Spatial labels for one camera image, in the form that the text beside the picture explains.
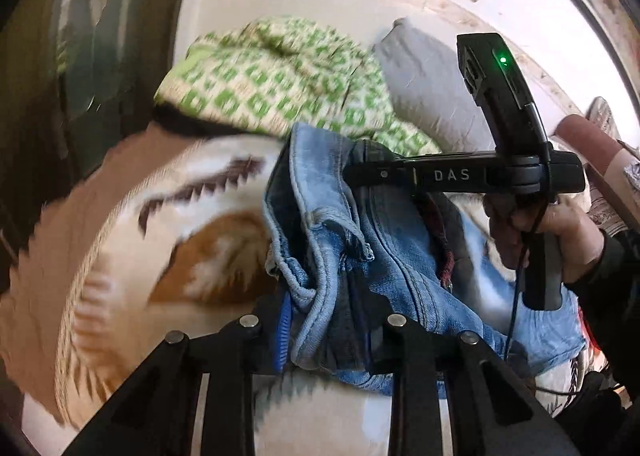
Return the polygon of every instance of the patterned blanket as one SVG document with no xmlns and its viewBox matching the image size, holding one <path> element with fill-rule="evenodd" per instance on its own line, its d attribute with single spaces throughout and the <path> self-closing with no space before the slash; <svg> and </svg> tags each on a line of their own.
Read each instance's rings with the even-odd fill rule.
<svg viewBox="0 0 640 456">
<path fill-rule="evenodd" d="M 275 137 L 294 122 L 368 137 L 405 156 L 440 153 L 395 115 L 378 61 L 336 30 L 300 18 L 265 18 L 196 40 L 165 76 L 156 102 Z"/>
</svg>

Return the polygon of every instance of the blue jeans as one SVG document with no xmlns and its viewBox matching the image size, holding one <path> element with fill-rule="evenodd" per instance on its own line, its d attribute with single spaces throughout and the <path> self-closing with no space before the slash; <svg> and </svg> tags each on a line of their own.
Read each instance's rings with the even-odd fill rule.
<svg viewBox="0 0 640 456">
<path fill-rule="evenodd" d="M 354 274 L 364 274 L 369 288 L 385 295 L 394 311 L 428 331 L 475 331 L 499 356 L 506 338 L 496 327 L 510 313 L 514 292 L 484 257 L 480 232 L 464 219 L 474 265 L 468 284 L 479 285 L 479 295 L 486 296 L 484 322 L 441 287 L 431 253 L 434 240 L 408 192 L 385 185 L 352 191 L 342 179 L 345 165 L 393 158 L 375 142 L 353 142 L 298 123 L 264 198 L 273 262 L 294 305 L 290 359 L 304 369 L 327 370 L 344 382 L 386 393 L 391 392 L 390 377 L 364 371 L 349 295 Z M 456 294 L 463 297 L 465 289 Z M 555 312 L 522 305 L 518 310 L 514 340 L 526 351 L 532 375 L 575 357 L 584 347 L 576 298 L 564 288 L 562 298 Z"/>
</svg>

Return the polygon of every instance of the hand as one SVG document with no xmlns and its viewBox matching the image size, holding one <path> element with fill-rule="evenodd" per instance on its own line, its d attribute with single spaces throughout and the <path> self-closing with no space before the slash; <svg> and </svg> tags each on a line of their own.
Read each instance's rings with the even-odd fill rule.
<svg viewBox="0 0 640 456">
<path fill-rule="evenodd" d="M 540 211 L 532 206 L 516 209 L 500 216 L 495 197 L 484 197 L 484 211 L 489 217 L 489 229 L 505 267 L 515 270 L 522 251 L 521 232 L 529 232 Z M 604 237 L 595 223 L 568 197 L 550 205 L 536 232 L 551 232 L 558 236 L 562 254 L 562 280 L 566 284 L 587 274 L 600 260 Z M 523 267 L 529 264 L 529 253 Z"/>
</svg>

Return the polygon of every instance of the metal pin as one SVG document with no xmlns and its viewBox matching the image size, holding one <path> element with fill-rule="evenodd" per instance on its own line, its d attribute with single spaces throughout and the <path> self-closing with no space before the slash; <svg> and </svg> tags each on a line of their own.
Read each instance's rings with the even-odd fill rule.
<svg viewBox="0 0 640 456">
<path fill-rule="evenodd" d="M 167 335 L 164 336 L 164 340 L 167 344 L 177 344 L 184 339 L 184 333 L 180 330 L 171 330 Z"/>
<path fill-rule="evenodd" d="M 478 344 L 480 341 L 480 337 L 476 332 L 466 330 L 460 334 L 460 340 L 462 340 L 465 344 Z"/>
<path fill-rule="evenodd" d="M 253 328 L 258 325 L 260 319 L 258 319 L 255 315 L 248 313 L 247 315 L 242 315 L 240 318 L 240 324 L 245 328 Z"/>
<path fill-rule="evenodd" d="M 404 326 L 406 324 L 406 317 L 401 313 L 392 313 L 389 317 L 386 318 L 386 321 L 391 326 Z"/>
</svg>

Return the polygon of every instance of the black cable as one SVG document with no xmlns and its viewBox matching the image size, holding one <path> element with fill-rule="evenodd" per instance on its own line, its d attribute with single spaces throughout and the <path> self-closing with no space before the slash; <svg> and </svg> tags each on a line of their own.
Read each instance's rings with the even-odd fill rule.
<svg viewBox="0 0 640 456">
<path fill-rule="evenodd" d="M 607 388 L 607 389 L 610 389 L 611 391 L 617 391 L 618 389 L 621 389 L 624 387 L 625 386 L 623 384 L 618 384 L 612 388 Z M 535 389 L 536 391 L 548 392 L 549 394 L 556 394 L 558 396 L 575 396 L 582 392 L 582 391 L 556 391 L 555 389 L 547 389 L 547 388 L 542 388 L 540 386 L 532 386 L 532 388 Z"/>
<path fill-rule="evenodd" d="M 542 218 L 545 217 L 545 213 L 546 213 L 546 209 L 549 207 L 549 202 L 546 202 L 545 205 L 543 205 L 540 208 L 540 211 L 538 212 L 538 215 L 536 216 L 536 219 L 533 222 L 533 225 L 531 226 L 531 230 L 529 231 L 529 234 L 526 236 L 526 241 L 524 241 L 523 245 L 522 245 L 522 250 L 520 252 L 520 258 L 518 259 L 518 264 L 516 266 L 516 283 L 515 283 L 515 290 L 513 292 L 513 305 L 511 306 L 511 322 L 509 323 L 509 331 L 507 333 L 507 340 L 504 346 L 504 360 L 507 360 L 507 358 L 509 357 L 509 350 L 511 348 L 511 341 L 513 340 L 513 330 L 515 329 L 516 326 L 516 315 L 518 313 L 518 300 L 520 298 L 520 276 L 522 275 L 522 265 L 524 264 L 524 258 L 527 255 L 527 251 L 529 250 L 529 242 L 531 237 L 533 236 L 533 234 L 536 233 L 536 231 L 538 230 L 538 227 L 540 226 L 540 222 L 542 221 Z"/>
</svg>

